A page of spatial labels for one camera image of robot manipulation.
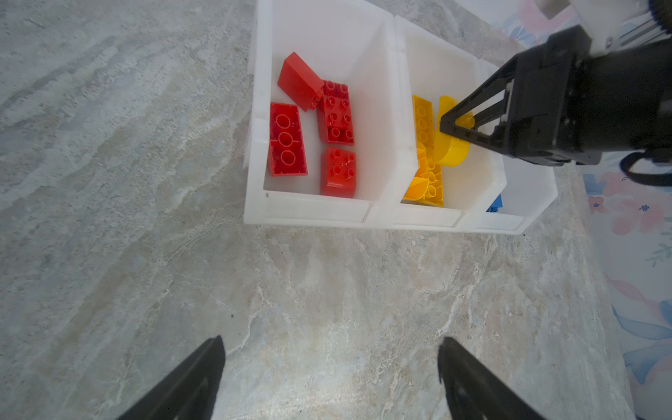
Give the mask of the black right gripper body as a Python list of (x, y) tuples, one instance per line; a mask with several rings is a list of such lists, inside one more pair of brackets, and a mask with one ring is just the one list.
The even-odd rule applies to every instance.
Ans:
[(506, 153), (537, 165), (595, 165), (605, 152), (671, 161), (671, 41), (593, 57), (579, 26), (506, 65)]

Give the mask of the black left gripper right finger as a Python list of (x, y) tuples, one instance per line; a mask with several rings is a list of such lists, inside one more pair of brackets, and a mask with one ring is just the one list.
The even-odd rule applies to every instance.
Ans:
[(456, 339), (444, 338), (437, 359), (453, 419), (542, 418)]

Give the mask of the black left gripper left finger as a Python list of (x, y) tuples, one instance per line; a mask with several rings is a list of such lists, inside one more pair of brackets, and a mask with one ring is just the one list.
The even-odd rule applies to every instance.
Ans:
[(207, 339), (120, 418), (210, 419), (225, 364), (222, 337)]

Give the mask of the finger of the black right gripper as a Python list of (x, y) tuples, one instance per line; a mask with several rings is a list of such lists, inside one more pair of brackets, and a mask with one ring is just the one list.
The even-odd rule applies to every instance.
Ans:
[(468, 129), (458, 126), (455, 121), (442, 118), (440, 123), (440, 132), (454, 138), (458, 138), (473, 145), (497, 152), (502, 155), (513, 155), (515, 152), (514, 141), (509, 138), (508, 126), (499, 124), (493, 130), (491, 135), (477, 131), (477, 129)]
[(442, 126), (484, 126), (516, 120), (516, 65), (505, 65), (464, 100), (441, 115)]

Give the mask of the blue lego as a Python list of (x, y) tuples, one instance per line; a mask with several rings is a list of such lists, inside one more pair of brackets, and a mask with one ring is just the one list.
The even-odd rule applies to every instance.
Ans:
[(486, 210), (488, 213), (498, 213), (503, 208), (502, 196), (499, 194), (495, 201)]

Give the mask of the yellow long lego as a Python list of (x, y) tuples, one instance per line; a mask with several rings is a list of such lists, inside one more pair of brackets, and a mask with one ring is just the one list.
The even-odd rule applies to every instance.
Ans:
[(434, 123), (432, 102), (420, 96), (412, 96), (416, 141), (427, 150), (434, 149)]
[(429, 185), (419, 203), (442, 208), (444, 206), (444, 188), (442, 166), (436, 166), (427, 150), (418, 149), (419, 178), (429, 181)]

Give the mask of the white three-compartment bin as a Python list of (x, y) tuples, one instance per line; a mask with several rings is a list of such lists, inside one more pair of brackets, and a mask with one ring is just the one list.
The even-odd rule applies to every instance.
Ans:
[[(444, 171), (442, 208), (405, 203), (418, 169), (412, 96), (461, 100), (495, 66), (365, 1), (261, 1), (255, 9), (246, 223), (519, 235), (558, 197), (551, 168), (474, 146), (463, 164)], [(311, 111), (300, 113), (308, 175), (269, 175), (271, 103), (288, 102), (278, 78), (292, 53), (322, 78), (349, 87), (353, 199), (320, 194), (326, 147)], [(503, 208), (488, 213), (499, 194)]]

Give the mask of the red square lego brick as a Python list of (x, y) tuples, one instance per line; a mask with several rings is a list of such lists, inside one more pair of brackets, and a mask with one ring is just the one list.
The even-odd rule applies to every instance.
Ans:
[(357, 187), (354, 152), (327, 147), (321, 157), (320, 194), (353, 199)]

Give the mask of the red long lego brick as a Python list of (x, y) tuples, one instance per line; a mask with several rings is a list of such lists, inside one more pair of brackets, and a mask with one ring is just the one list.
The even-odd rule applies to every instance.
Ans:
[(346, 84), (325, 80), (324, 94), (317, 110), (318, 133), (327, 145), (355, 145), (355, 133), (349, 88)]

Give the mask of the small red lego brick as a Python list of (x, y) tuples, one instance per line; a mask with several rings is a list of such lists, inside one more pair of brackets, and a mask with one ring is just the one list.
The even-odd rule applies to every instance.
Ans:
[(324, 96), (325, 82), (296, 53), (290, 54), (278, 78), (278, 87), (304, 112), (315, 110)]

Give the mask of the red curved lego brick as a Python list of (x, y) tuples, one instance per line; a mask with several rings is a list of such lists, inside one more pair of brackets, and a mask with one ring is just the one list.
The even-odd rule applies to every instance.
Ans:
[(271, 177), (307, 176), (306, 151), (299, 107), (271, 103), (267, 169)]

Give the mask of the yellow curved lego brick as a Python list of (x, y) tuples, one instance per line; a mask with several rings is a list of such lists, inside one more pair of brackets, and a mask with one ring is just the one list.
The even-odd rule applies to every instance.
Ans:
[(404, 201), (421, 201), (427, 193), (430, 181), (423, 177), (414, 177), (404, 194)]

